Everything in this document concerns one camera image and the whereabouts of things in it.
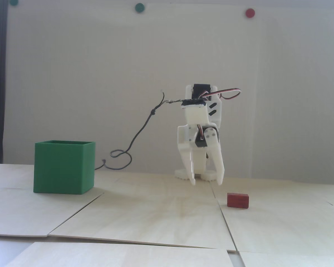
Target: white robotic arm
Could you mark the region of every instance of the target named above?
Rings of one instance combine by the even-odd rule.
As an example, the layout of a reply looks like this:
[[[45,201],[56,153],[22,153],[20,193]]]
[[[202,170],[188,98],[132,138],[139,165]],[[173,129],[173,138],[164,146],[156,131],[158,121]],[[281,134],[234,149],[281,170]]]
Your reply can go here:
[[[222,102],[216,86],[195,84],[186,87],[182,102],[187,125],[178,127],[178,150],[185,169],[176,170],[175,176],[189,179],[195,185],[195,174],[206,181],[223,183],[224,163],[219,140]],[[206,170],[207,159],[213,159],[216,171]]]

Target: red block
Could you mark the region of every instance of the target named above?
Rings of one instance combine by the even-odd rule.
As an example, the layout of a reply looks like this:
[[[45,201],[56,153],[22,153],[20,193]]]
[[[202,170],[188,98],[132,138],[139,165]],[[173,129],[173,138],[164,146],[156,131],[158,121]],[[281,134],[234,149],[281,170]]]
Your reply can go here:
[[[228,193],[228,207],[247,209],[249,207],[249,195]]]

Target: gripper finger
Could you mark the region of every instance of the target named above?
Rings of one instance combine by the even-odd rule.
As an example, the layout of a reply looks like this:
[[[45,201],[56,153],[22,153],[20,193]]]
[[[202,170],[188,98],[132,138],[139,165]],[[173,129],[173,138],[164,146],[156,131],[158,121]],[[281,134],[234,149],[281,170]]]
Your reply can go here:
[[[193,153],[192,153],[191,149],[181,149],[180,154],[181,154],[183,164],[186,168],[187,176],[188,176],[191,184],[195,185]]]
[[[208,155],[212,157],[217,171],[217,182],[221,185],[223,183],[225,169],[217,131],[214,128],[207,128],[204,131],[204,137],[207,143]]]

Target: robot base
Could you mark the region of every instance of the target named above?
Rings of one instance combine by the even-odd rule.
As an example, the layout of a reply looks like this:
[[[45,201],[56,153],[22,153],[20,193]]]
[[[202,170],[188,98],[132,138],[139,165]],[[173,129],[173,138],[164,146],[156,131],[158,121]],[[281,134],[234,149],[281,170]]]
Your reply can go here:
[[[214,170],[206,170],[203,174],[199,174],[203,181],[215,181],[217,179],[217,172]],[[182,180],[188,180],[186,169],[175,170],[175,177]]]

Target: green cube container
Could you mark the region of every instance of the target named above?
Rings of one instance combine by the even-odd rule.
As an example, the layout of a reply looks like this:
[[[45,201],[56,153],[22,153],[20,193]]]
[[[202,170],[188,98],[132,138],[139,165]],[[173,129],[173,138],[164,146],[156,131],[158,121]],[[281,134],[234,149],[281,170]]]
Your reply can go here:
[[[81,195],[94,186],[95,142],[35,144],[35,193]]]

